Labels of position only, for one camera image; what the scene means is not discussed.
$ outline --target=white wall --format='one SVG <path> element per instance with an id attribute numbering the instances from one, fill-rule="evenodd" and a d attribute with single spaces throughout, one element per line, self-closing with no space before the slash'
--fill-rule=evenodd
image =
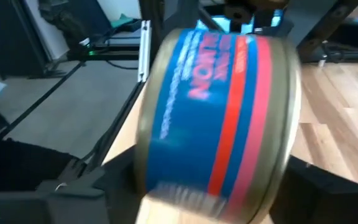
<path id="1" fill-rule="evenodd" d="M 40 15 L 38 10 L 38 1 L 25 0 L 30 8 L 35 23 L 38 25 L 40 35 L 49 51 L 52 59 L 60 58 L 68 51 L 67 44 L 63 38 L 63 34 L 53 25 L 47 23 Z"/>
<path id="2" fill-rule="evenodd" d="M 110 21 L 119 19 L 121 14 L 140 19 L 139 1 L 144 0 L 98 0 L 99 5 Z"/>

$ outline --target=red stripe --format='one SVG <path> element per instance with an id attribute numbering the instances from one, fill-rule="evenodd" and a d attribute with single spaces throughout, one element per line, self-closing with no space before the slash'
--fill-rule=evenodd
<path id="1" fill-rule="evenodd" d="M 255 101 L 249 126 L 244 154 L 242 156 L 236 182 L 229 199 L 229 214 L 238 214 L 246 200 L 249 187 L 254 178 L 256 164 L 269 107 L 270 87 L 272 84 L 272 59 L 268 39 L 257 37 L 258 46 L 258 77 L 255 90 Z"/>
<path id="2" fill-rule="evenodd" d="M 221 136 L 216 151 L 215 163 L 209 178 L 208 193 L 220 195 L 224 177 L 229 165 L 230 155 L 236 136 L 237 123 L 240 116 L 244 86 L 246 84 L 247 37 L 237 36 L 226 111 L 224 114 Z"/>

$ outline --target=pink stripe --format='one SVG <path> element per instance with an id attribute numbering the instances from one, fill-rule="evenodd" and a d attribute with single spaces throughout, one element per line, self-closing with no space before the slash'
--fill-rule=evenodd
<path id="1" fill-rule="evenodd" d="M 269 106 L 270 86 L 272 84 L 272 59 L 268 39 L 257 37 L 258 46 L 258 74 L 255 90 L 255 101 L 249 126 L 245 151 L 234 183 L 234 188 L 229 199 L 227 215 L 237 215 L 246 200 L 249 187 L 254 177 L 255 167 L 258 162 L 267 108 Z"/>

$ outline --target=wooden floor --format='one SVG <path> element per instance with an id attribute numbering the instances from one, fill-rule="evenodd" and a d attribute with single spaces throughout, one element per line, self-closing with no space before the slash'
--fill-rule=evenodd
<path id="1" fill-rule="evenodd" d="M 324 68 L 306 65 L 302 75 L 301 118 L 292 154 L 358 182 L 358 64 L 326 64 Z M 137 124 L 142 94 L 106 160 L 134 144 L 131 133 Z M 217 223 L 147 197 L 137 222 Z M 268 223 L 272 223 L 269 217 L 263 224 Z"/>

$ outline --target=tin can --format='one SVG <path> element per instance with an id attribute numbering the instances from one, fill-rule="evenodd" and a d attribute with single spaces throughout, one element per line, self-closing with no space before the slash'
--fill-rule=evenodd
<path id="1" fill-rule="evenodd" d="M 218 220 L 261 221 L 287 166 L 300 100 L 300 64 L 287 42 L 174 30 L 142 105 L 140 192 Z"/>

